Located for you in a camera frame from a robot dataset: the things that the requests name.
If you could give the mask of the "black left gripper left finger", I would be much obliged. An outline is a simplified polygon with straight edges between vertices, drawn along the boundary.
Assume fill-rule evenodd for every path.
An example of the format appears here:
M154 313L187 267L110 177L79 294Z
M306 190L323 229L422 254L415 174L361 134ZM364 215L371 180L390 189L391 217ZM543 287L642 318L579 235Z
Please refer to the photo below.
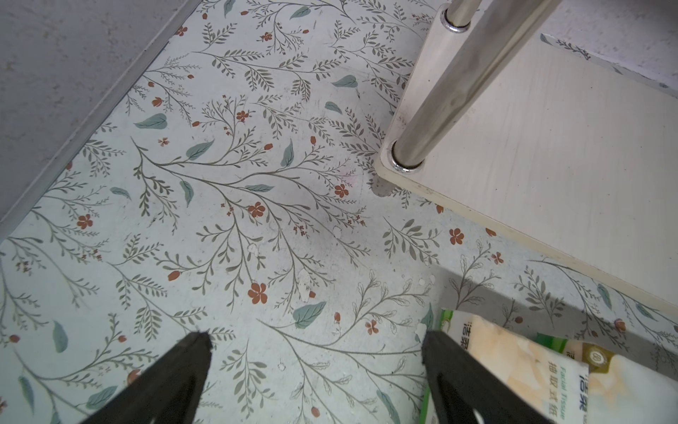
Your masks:
M192 423L208 378L212 341L192 332L178 341L86 424Z

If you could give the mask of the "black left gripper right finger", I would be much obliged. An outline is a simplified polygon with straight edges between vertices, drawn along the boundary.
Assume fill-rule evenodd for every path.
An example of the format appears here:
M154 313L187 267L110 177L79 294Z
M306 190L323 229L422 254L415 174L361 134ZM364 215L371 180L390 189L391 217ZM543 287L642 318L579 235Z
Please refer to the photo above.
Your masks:
M548 422L441 331L425 335L422 360L441 423Z

